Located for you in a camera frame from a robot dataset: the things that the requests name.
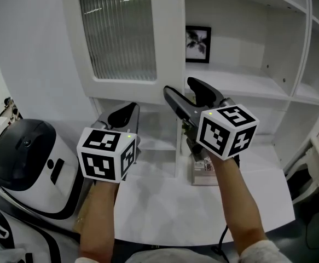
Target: forearm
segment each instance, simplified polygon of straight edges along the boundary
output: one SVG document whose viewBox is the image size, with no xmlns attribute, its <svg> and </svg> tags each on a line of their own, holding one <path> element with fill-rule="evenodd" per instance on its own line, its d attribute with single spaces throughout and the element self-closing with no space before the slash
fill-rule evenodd
<svg viewBox="0 0 319 263">
<path fill-rule="evenodd" d="M 81 257 L 110 262 L 114 246 L 114 200 L 118 184 L 98 181 L 80 238 Z"/>
<path fill-rule="evenodd" d="M 233 159 L 220 160 L 210 154 L 218 179 L 226 223 L 237 252 L 266 239 L 259 210 Z"/>
</svg>

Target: white sleeve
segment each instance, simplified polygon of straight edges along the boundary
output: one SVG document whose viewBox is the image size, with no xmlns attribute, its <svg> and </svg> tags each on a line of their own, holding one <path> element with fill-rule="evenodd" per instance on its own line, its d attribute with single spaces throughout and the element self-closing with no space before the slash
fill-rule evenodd
<svg viewBox="0 0 319 263">
<path fill-rule="evenodd" d="M 246 248 L 241 256 L 240 263 L 291 263 L 271 241 L 260 241 Z"/>
<path fill-rule="evenodd" d="M 86 257 L 80 257 L 75 261 L 75 263 L 98 263 L 98 262 Z"/>
</svg>

